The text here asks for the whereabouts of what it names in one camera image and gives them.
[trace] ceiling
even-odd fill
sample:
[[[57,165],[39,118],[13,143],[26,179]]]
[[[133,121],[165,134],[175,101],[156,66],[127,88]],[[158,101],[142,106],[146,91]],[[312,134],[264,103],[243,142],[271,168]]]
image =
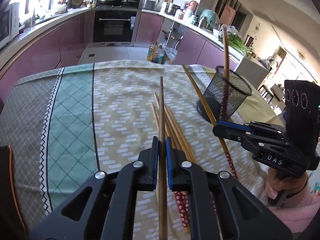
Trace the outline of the ceiling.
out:
[[[320,78],[320,14],[311,0],[239,0],[253,15],[269,22],[291,54],[299,49]]]

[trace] dining table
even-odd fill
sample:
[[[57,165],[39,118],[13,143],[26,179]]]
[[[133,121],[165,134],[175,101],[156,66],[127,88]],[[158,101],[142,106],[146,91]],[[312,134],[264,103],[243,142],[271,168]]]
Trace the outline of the dining table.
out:
[[[205,91],[214,69],[188,65]],[[50,70],[19,80],[0,115],[0,146],[10,145],[14,184],[25,224],[31,230],[97,171],[120,171],[152,145],[158,130],[151,104],[163,77],[164,102],[181,127],[197,162],[213,173],[228,160],[212,125],[196,109],[199,100],[180,65],[119,60]],[[230,121],[283,125],[258,91]],[[266,203],[266,169],[239,142],[226,140],[239,181]],[[189,239],[174,193],[167,190],[168,239]],[[158,191],[138,192],[134,239],[158,239]]]

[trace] human hand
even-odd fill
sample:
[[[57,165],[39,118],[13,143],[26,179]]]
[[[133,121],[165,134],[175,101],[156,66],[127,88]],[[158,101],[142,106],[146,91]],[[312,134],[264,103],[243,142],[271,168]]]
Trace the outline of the human hand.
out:
[[[278,179],[277,176],[278,171],[269,168],[267,180],[266,180],[266,193],[268,197],[275,199],[278,195],[278,191],[284,190],[290,190],[291,193],[297,193],[301,191],[308,179],[308,175],[305,172],[303,176],[300,179],[288,177],[283,180]]]

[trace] metal screw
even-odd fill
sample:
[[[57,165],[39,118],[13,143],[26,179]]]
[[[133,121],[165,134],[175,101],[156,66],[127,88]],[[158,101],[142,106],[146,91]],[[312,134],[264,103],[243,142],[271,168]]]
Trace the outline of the metal screw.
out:
[[[98,171],[94,176],[96,177],[96,179],[103,179],[105,175],[106,174],[103,171]]]
[[[134,166],[135,168],[140,168],[140,167],[143,166],[143,162],[141,162],[141,161],[135,161],[135,162],[133,163],[133,166]]]
[[[227,171],[222,171],[222,172],[220,172],[219,176],[220,176],[220,178],[222,178],[222,179],[227,179],[227,178],[230,177],[230,174],[229,174],[229,172],[227,172]]]
[[[192,163],[188,162],[188,161],[184,161],[183,163],[181,163],[181,166],[184,168],[190,168],[191,165],[192,165]]]

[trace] oven door handle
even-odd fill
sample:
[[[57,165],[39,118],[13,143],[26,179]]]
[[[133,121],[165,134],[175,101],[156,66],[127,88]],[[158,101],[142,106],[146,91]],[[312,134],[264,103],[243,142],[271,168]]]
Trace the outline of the oven door handle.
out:
[[[126,22],[130,22],[131,19],[102,19],[102,18],[99,18],[99,21],[126,21]]]

